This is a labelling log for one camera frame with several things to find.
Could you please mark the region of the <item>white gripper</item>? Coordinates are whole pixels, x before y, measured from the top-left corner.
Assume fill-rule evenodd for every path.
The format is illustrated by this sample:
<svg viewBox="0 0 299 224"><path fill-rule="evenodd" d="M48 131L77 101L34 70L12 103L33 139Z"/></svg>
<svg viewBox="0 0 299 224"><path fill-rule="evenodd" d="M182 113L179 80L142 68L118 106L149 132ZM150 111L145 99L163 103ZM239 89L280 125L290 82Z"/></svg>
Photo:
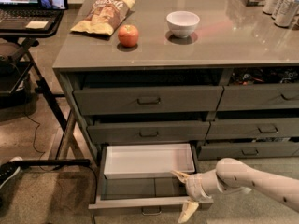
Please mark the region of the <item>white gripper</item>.
<svg viewBox="0 0 299 224"><path fill-rule="evenodd" d="M192 201L187 201L182 206L182 211L178 218L178 223L186 223L197 210L199 203L203 200L211 200L208 189L215 184L215 174L212 171L189 175L181 171L173 170L172 174L183 184L186 192Z"/></svg>

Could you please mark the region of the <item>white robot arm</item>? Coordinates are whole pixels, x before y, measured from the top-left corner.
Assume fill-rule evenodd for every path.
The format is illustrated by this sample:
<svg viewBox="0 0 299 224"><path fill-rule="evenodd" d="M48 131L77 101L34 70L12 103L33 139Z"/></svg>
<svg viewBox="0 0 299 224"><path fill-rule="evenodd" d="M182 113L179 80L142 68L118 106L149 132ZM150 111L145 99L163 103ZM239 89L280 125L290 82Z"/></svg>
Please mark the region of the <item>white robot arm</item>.
<svg viewBox="0 0 299 224"><path fill-rule="evenodd" d="M178 223L186 223L202 201L218 193L228 194L255 189L263 195L299 211L299 180L259 171L233 158L219 160L216 167L205 173L186 174L172 171L185 185L189 199L183 204Z"/></svg>

